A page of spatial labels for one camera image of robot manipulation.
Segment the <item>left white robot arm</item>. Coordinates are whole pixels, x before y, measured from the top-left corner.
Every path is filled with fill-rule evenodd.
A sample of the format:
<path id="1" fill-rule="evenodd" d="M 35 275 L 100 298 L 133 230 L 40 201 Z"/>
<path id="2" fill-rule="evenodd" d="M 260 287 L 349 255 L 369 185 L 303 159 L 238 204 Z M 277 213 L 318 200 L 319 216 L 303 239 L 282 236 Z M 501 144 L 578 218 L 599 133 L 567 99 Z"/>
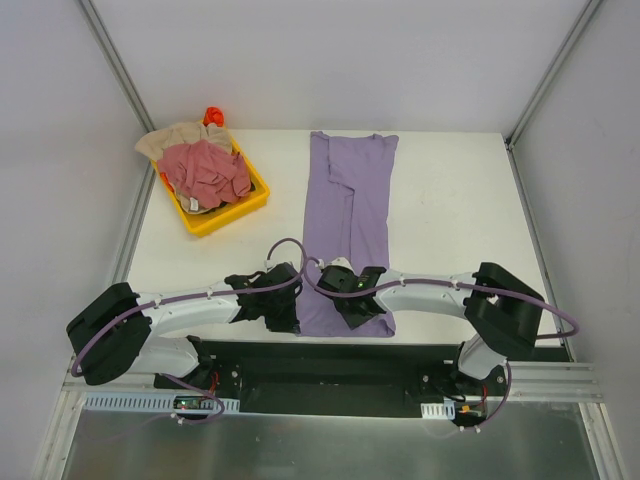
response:
<path id="1" fill-rule="evenodd" d="M 196 328 L 262 318 L 272 332 L 296 333 L 301 291 L 289 263 L 229 275 L 202 291 L 138 293 L 127 282 L 113 284 L 66 327 L 76 355 L 71 374 L 90 386 L 152 374 L 157 388 L 212 391 L 217 369 Z"/>

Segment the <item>purple t-shirt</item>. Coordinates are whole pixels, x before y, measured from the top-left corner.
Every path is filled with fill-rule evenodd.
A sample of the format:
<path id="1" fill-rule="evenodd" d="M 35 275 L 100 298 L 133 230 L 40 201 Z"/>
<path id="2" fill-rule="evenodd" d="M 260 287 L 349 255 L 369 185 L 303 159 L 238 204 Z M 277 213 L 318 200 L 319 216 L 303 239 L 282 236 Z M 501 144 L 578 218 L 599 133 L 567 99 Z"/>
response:
<path id="1" fill-rule="evenodd" d="M 397 135 L 310 134 L 303 226 L 307 254 L 327 263 L 344 257 L 356 274 L 368 266 L 390 266 L 387 218 L 398 142 Z M 390 313 L 350 329 L 333 302 L 306 281 L 296 304 L 301 336 L 388 338 L 396 332 Z"/>

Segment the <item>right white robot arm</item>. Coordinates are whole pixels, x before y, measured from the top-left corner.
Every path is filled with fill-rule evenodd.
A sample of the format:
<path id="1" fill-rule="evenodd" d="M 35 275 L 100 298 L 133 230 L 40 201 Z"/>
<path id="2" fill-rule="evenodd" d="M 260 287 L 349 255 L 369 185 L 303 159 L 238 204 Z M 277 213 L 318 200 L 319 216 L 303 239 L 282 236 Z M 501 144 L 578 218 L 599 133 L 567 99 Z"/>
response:
<path id="1" fill-rule="evenodd" d="M 321 270 L 316 290 L 351 329 L 401 311 L 467 321 L 475 334 L 461 344 L 450 369 L 452 387 L 466 395 L 481 388 L 495 367 L 532 357 L 542 317 L 543 297 L 491 262 L 472 273 L 427 279 L 378 266 L 356 274 L 339 258 Z"/>

